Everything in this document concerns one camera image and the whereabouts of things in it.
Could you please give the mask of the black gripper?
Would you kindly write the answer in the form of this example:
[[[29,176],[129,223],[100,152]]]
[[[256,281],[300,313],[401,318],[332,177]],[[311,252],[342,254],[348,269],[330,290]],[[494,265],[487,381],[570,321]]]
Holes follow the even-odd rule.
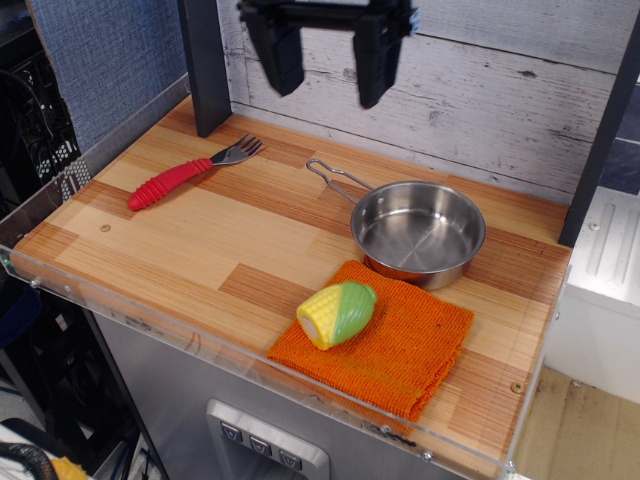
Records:
[[[360,104],[374,107],[396,79],[401,37],[420,29],[411,1],[239,1],[258,59],[281,96],[304,80],[301,28],[354,31]]]

